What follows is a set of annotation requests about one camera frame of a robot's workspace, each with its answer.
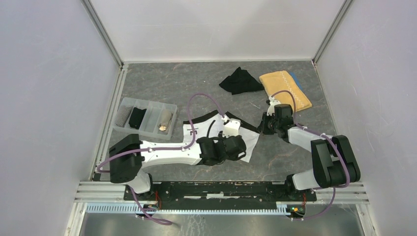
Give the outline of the white underwear black waistband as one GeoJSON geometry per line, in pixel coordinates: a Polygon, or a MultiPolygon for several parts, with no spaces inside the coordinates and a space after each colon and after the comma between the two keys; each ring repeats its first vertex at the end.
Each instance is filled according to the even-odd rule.
{"type": "MultiPolygon", "coordinates": [[[[226,116],[228,118],[234,118],[241,121],[241,126],[239,129],[239,134],[242,136],[245,144],[246,144],[246,156],[241,159],[244,162],[250,162],[253,150],[255,145],[258,142],[259,133],[257,128],[248,122],[242,120],[241,118],[231,114],[230,112],[226,112],[226,116]]],[[[198,118],[194,118],[192,120],[196,139],[201,137],[215,137],[220,136],[221,132],[223,131],[224,124],[221,120],[222,116],[218,113],[217,110],[214,110],[208,114],[200,116],[198,118]]],[[[190,142],[192,140],[192,129],[189,121],[183,122],[183,142],[190,142]]]]}

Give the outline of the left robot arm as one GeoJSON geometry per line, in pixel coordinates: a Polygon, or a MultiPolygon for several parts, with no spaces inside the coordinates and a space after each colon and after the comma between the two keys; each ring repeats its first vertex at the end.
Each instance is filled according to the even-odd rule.
{"type": "Polygon", "coordinates": [[[154,196],[154,186],[151,175],[143,168],[167,164],[214,166],[245,156],[246,144],[240,135],[201,137],[188,147],[187,143],[141,141],[138,135],[131,134],[109,149],[110,182],[132,187],[137,196],[146,201],[154,196]]]}

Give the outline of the clear plastic organizer box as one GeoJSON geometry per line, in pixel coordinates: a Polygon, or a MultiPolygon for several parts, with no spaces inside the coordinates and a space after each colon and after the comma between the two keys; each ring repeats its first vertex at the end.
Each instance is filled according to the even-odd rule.
{"type": "Polygon", "coordinates": [[[128,124],[130,117],[124,127],[116,127],[116,112],[112,121],[112,128],[115,131],[128,134],[138,134],[140,136],[162,140],[169,140],[171,138],[175,126],[175,120],[177,118],[177,105],[125,97],[122,99],[120,106],[133,106],[133,108],[137,107],[139,109],[147,109],[147,112],[139,129],[130,128],[128,124]],[[159,118],[162,110],[169,110],[173,113],[172,121],[167,133],[158,130],[159,118]]]}

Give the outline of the black underwear beige waistband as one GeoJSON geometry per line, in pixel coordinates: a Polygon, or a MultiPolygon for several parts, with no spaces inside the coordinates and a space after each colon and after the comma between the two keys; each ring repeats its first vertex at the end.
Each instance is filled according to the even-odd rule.
{"type": "Polygon", "coordinates": [[[130,128],[139,129],[145,117],[146,112],[147,112],[147,109],[139,109],[137,107],[134,107],[130,115],[129,122],[128,122],[130,128]]]}

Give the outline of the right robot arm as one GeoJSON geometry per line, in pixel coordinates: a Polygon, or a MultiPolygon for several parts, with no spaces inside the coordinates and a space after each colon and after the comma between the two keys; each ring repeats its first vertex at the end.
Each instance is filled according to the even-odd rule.
{"type": "Polygon", "coordinates": [[[277,135],[283,141],[311,153],[312,169],[287,176],[284,195],[298,200],[307,189],[347,187],[360,180],[360,169],[349,139],[344,135],[328,136],[295,123],[293,109],[278,104],[263,113],[258,131],[277,135]]]}

